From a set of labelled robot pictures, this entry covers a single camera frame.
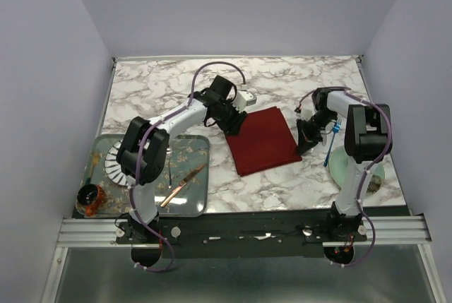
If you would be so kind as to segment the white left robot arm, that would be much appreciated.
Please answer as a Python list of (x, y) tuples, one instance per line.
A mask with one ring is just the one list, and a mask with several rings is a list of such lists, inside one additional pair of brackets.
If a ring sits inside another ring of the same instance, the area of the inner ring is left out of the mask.
[(224, 134), (236, 136), (247, 117), (245, 108), (256, 101), (253, 93), (238, 90), (234, 83), (216, 76), (209, 87), (193, 91), (174, 109), (152, 119), (131, 120), (117, 153), (117, 163), (127, 178), (130, 226), (138, 241), (163, 239), (154, 223), (158, 217), (155, 181), (165, 168), (171, 141), (209, 119)]

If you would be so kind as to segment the dark red cloth napkin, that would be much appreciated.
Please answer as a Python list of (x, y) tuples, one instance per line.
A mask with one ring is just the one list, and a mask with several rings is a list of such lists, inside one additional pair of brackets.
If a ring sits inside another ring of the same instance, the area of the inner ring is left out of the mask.
[(248, 114), (239, 134), (225, 138), (240, 177), (302, 160), (278, 107)]

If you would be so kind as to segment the blue handled fork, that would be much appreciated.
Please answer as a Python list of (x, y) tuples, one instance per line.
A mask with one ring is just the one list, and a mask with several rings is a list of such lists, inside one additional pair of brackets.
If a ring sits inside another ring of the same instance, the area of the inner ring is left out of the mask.
[(332, 136), (331, 136), (330, 145), (328, 147), (328, 152), (326, 153), (326, 157), (325, 157), (325, 160), (323, 162), (323, 166), (324, 167), (328, 166), (328, 163), (329, 163), (329, 160), (330, 160), (330, 157), (331, 157), (331, 153), (333, 151), (333, 146), (334, 146), (334, 143), (335, 143), (335, 138), (338, 135), (338, 133), (339, 133), (339, 131), (341, 129), (341, 126), (342, 126), (342, 119), (339, 118), (339, 119), (337, 119), (335, 121), (334, 125), (331, 128)]

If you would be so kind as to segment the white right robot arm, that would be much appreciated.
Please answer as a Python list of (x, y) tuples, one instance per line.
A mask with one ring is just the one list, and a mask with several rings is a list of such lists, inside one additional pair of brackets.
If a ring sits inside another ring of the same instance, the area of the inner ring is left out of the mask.
[(392, 148), (391, 114), (388, 105), (376, 105), (350, 93), (346, 87), (317, 88), (309, 92), (315, 113), (302, 118), (297, 114), (297, 154), (303, 155), (323, 141), (327, 125), (338, 116), (346, 118), (344, 148), (348, 156), (345, 181), (333, 202), (326, 222), (326, 235), (335, 241), (357, 233), (364, 216), (363, 198), (371, 177)]

